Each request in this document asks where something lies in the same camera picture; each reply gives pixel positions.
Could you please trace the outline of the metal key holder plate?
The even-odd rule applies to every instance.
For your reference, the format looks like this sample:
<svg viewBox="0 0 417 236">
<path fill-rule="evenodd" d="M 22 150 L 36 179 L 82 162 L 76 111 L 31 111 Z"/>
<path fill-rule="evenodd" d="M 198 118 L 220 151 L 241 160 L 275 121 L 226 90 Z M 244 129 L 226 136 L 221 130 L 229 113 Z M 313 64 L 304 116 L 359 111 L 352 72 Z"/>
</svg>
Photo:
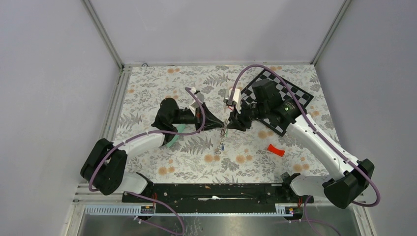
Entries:
<svg viewBox="0 0 417 236">
<path fill-rule="evenodd" d="M 224 151 L 224 146 L 225 146 L 224 142 L 225 142 L 227 133 L 228 133 L 227 128 L 223 127 L 220 131 L 220 141 L 219 141 L 218 146 L 215 149 L 215 154 L 220 155 Z"/>
</svg>

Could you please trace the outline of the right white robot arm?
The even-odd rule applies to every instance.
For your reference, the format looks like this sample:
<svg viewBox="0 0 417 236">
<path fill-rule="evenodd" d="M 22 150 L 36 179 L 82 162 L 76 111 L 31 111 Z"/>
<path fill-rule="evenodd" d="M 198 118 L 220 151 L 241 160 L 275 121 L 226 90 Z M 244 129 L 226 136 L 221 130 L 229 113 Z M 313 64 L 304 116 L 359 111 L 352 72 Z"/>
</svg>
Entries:
<svg viewBox="0 0 417 236">
<path fill-rule="evenodd" d="M 359 160 L 345 151 L 312 121 L 293 91 L 285 86 L 290 98 L 281 96 L 281 85 L 262 79 L 253 83 L 249 100 L 232 88 L 225 95 L 226 104 L 234 110 L 229 116 L 229 129 L 246 131 L 253 121 L 268 121 L 279 126 L 285 134 L 296 138 L 326 168 L 328 175 L 304 176 L 294 174 L 282 189 L 284 200 L 293 203 L 301 196 L 326 197 L 333 205 L 345 209 L 369 186 L 375 166 L 369 159 Z"/>
</svg>

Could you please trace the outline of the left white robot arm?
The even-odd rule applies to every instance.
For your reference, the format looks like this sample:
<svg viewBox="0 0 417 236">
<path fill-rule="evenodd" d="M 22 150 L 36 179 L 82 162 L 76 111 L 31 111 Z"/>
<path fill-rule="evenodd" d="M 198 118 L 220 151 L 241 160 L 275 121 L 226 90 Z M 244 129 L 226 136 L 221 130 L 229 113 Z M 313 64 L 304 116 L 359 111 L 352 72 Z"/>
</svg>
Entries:
<svg viewBox="0 0 417 236">
<path fill-rule="evenodd" d="M 160 103 L 151 129 L 119 144 L 102 138 L 96 142 L 83 167 L 81 176 L 88 181 L 89 191 L 107 196 L 116 191 L 133 192 L 140 202 L 152 197 L 149 180 L 141 174 L 125 171 L 131 158 L 146 151 L 167 145 L 180 135 L 177 125 L 195 125 L 196 133 L 224 126 L 205 103 L 197 101 L 191 108 L 180 108 L 173 98 Z"/>
</svg>

